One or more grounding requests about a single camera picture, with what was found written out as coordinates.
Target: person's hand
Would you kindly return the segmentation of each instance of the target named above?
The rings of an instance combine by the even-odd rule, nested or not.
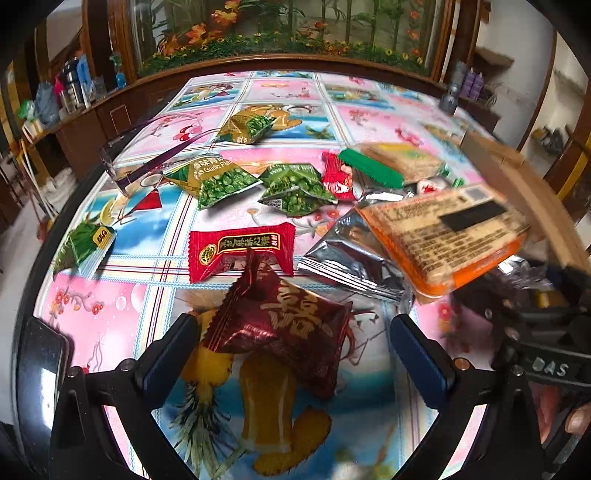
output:
[[[586,403],[571,412],[569,418],[566,419],[564,429],[568,433],[582,437],[589,427],[589,423],[591,423],[591,403]]]
[[[540,428],[540,440],[545,442],[550,434],[552,422],[558,413],[561,394],[558,387],[543,387],[540,391],[538,405],[538,427]],[[573,410],[564,424],[567,433],[582,437],[591,423],[591,403]]]

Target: orange packaged cake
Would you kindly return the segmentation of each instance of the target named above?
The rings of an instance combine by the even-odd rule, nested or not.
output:
[[[521,212],[484,184],[377,203],[359,213],[424,301],[516,253],[529,227]]]

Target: blue bottle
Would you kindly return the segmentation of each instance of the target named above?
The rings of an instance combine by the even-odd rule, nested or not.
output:
[[[121,55],[118,51],[114,51],[111,56],[109,57],[110,60],[115,65],[115,82],[117,83],[117,88],[125,88],[127,87],[127,80],[125,79],[125,73],[121,70],[122,63],[121,63]]]

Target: fish tank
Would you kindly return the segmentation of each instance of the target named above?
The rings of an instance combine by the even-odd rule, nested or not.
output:
[[[128,0],[140,76],[203,60],[310,53],[427,74],[444,0]]]

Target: silver foil packet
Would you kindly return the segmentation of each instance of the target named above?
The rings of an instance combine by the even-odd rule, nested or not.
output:
[[[364,191],[358,206],[397,202],[409,196],[413,194],[403,190],[371,188]],[[297,268],[325,283],[368,297],[412,303],[412,293],[403,273],[355,208],[337,220],[304,255]]]
[[[511,255],[491,270],[489,275],[512,288],[554,290],[554,285],[546,278],[546,271],[546,263]]]

